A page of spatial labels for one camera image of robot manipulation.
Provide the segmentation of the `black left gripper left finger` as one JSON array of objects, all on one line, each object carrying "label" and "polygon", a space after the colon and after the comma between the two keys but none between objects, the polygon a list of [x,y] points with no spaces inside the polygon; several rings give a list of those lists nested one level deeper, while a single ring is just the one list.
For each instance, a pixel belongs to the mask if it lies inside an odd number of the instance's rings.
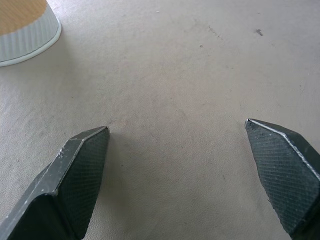
[{"label": "black left gripper left finger", "polygon": [[0,240],[82,240],[100,191],[110,131],[71,137],[0,224]]}]

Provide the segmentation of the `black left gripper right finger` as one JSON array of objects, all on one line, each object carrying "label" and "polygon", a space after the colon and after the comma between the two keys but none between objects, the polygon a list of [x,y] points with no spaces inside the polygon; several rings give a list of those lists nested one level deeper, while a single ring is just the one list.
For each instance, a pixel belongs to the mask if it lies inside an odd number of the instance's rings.
[{"label": "black left gripper right finger", "polygon": [[245,130],[257,173],[290,236],[320,236],[320,154],[299,133],[248,118]]}]

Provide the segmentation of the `ribbed brown white paper cup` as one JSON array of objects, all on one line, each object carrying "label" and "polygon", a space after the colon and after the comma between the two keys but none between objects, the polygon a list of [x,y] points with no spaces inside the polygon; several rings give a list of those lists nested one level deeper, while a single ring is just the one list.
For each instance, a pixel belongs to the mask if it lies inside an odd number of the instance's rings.
[{"label": "ribbed brown white paper cup", "polygon": [[47,0],[0,0],[0,67],[41,54],[61,32],[62,25]]}]

